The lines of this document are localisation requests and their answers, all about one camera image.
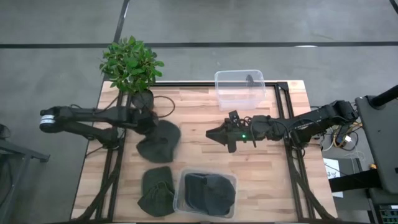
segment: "gray concrete floor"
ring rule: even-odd
[[[101,43],[113,40],[122,0],[0,0],[0,44]],[[398,15],[372,0],[137,0],[123,36],[146,42],[398,40]],[[10,141],[51,154],[33,162],[14,223],[69,219],[87,141],[39,130],[39,111],[96,105],[102,49],[0,49],[0,123]],[[312,105],[377,94],[398,82],[398,47],[154,49],[161,80],[212,80],[218,70],[255,68],[267,80],[304,80]],[[358,150],[372,162],[363,134]],[[345,157],[338,149],[327,157]],[[350,220],[357,213],[339,211]]]

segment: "green leaves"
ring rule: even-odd
[[[111,87],[135,93],[148,89],[155,83],[155,77],[162,76],[155,67],[163,67],[164,63],[156,61],[156,56],[143,41],[130,36],[108,46],[99,69],[112,81]]]

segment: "folded cloth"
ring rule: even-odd
[[[148,170],[142,176],[142,197],[138,205],[153,217],[162,217],[174,212],[174,185],[169,167]]]
[[[227,215],[235,203],[235,189],[218,174],[191,173],[185,176],[185,201],[195,210],[209,215]]]

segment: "green cloth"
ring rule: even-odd
[[[170,167],[150,169],[142,176],[142,197],[138,205],[153,217],[174,212],[174,185]]]

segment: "white paper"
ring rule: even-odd
[[[340,167],[338,166],[338,161],[337,160],[335,160],[335,159],[323,159],[323,163],[325,164],[325,165],[328,165],[328,166],[325,166],[326,167],[326,173],[327,173],[327,175],[328,175],[328,179],[331,179],[331,178],[335,178],[335,177],[340,177]],[[343,192],[334,192],[334,193],[332,193],[332,195],[334,196],[334,197],[340,197],[340,198],[342,198],[343,197]]]

